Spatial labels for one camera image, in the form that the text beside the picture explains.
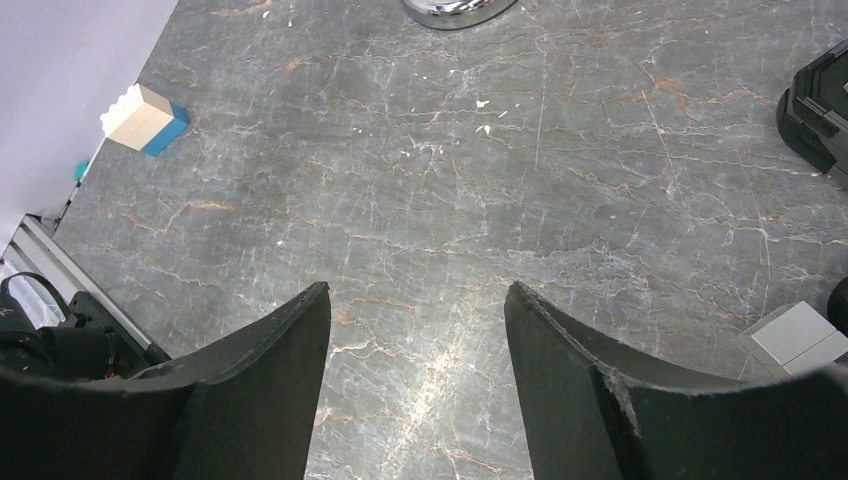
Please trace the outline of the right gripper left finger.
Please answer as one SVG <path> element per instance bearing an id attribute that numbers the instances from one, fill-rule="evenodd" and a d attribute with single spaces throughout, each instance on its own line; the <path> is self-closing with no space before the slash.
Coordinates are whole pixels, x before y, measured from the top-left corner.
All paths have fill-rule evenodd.
<path id="1" fill-rule="evenodd" d="M 316 282 L 269 315 L 131 376 L 99 329 L 1 317 L 5 479 L 301 479 L 331 326 Z"/>

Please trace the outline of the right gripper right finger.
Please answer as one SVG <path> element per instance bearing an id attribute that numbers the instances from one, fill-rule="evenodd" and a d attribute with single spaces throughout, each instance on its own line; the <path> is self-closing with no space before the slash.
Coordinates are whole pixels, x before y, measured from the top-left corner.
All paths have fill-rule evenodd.
<path id="1" fill-rule="evenodd" d="M 505 327 L 538 479 L 843 479 L 847 370 L 745 382 L 643 353 L 522 282 Z"/>

